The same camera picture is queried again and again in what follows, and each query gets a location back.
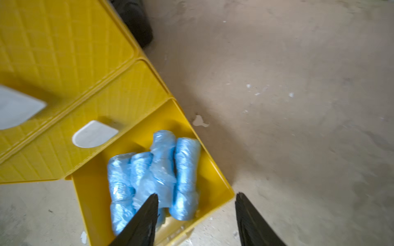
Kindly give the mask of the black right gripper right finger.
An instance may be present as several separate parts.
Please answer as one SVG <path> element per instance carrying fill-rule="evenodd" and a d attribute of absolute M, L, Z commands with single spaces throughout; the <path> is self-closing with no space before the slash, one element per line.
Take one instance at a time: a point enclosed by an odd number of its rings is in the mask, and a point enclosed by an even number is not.
<path fill-rule="evenodd" d="M 236 195 L 235 207 L 242 246 L 286 246 L 244 193 Z"/>

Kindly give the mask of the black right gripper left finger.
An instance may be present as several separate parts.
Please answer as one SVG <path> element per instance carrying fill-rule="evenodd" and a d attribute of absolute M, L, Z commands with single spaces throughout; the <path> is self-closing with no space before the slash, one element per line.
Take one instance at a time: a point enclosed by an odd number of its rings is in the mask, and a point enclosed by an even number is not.
<path fill-rule="evenodd" d="M 158 195 L 152 194 L 110 246 L 153 246 L 158 221 Z"/>

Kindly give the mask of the blue trash bag roll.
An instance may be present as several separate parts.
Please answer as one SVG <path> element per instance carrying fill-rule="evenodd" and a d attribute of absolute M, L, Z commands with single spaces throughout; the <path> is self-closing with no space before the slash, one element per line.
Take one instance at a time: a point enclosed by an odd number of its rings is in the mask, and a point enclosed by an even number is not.
<path fill-rule="evenodd" d="M 158 195 L 156 229 L 165 223 L 165 210 L 172 206 L 176 183 L 173 161 L 175 144 L 176 137 L 171 131 L 160 130 L 153 134 L 153 144 L 150 148 L 153 154 L 152 162 L 139 183 L 133 201 L 134 206 L 139 209 L 150 195 Z"/>
<path fill-rule="evenodd" d="M 114 235 L 119 235 L 136 214 L 133 206 L 135 189 L 131 185 L 130 161 L 134 153 L 112 157 L 107 165 L 111 197 L 110 214 Z"/>
<path fill-rule="evenodd" d="M 135 189 L 133 197 L 133 207 L 138 211 L 144 202 L 151 195 L 152 181 L 150 166 L 153 154 L 151 152 L 143 152 L 134 155 L 130 164 L 130 182 Z"/>
<path fill-rule="evenodd" d="M 199 204 L 197 170 L 201 145 L 197 139 L 178 138 L 175 147 L 176 185 L 169 213 L 180 221 L 192 220 Z"/>

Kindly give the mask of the yellow bottom drawer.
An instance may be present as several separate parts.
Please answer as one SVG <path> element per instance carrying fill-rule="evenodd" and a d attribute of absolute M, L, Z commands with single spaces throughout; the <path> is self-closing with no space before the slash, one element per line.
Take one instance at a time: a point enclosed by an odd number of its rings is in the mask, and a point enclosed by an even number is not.
<path fill-rule="evenodd" d="M 178 103 L 170 99 L 67 177 L 74 184 L 89 245 L 107 246 L 115 238 L 107 180 L 109 159 L 118 154 L 148 151 L 153 134 L 159 130 L 169 130 L 176 137 L 198 138 Z M 156 232 L 156 246 L 179 245 L 191 236 L 195 226 L 234 198 L 232 187 L 204 146 L 197 171 L 197 191 L 200 198 L 196 217 L 178 221 L 168 216 Z"/>

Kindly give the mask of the yellow drawer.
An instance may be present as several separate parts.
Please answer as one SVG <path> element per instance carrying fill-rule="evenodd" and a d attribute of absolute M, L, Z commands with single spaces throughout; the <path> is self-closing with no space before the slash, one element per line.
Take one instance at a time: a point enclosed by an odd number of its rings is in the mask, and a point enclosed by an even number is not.
<path fill-rule="evenodd" d="M 143 60 L 1 164 L 1 183 L 66 177 L 170 98 Z"/>
<path fill-rule="evenodd" d="M 1 160 L 133 60 L 138 50 L 107 1 L 1 1 L 1 86 L 47 104 L 21 125 L 1 131 Z"/>
<path fill-rule="evenodd" d="M 153 134 L 159 130 L 169 130 L 176 137 L 198 138 L 178 103 L 170 99 L 67 177 L 74 184 L 89 245 L 107 246 L 115 238 L 107 180 L 109 159 L 118 154 L 148 151 Z M 168 216 L 156 232 L 156 246 L 179 245 L 191 236 L 195 226 L 234 198 L 232 187 L 204 146 L 197 171 L 197 191 L 200 198 L 196 217 L 178 221 Z"/>

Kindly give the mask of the yellow top drawer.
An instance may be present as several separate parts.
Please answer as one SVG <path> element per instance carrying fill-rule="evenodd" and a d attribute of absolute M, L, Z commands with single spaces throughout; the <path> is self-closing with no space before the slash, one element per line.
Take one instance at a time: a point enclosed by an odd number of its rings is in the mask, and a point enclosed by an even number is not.
<path fill-rule="evenodd" d="M 1 86 L 47 104 L 21 125 L 1 131 L 1 160 L 133 60 L 138 50 L 107 1 L 1 1 Z"/>

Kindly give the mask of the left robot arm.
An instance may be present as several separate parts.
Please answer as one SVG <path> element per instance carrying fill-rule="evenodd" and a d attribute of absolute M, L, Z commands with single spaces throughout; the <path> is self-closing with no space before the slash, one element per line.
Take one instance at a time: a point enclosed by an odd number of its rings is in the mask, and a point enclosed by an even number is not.
<path fill-rule="evenodd" d="M 145 48 L 153 40 L 153 30 L 145 6 L 141 0 L 111 0 L 124 24 L 128 27 L 138 44 Z"/>

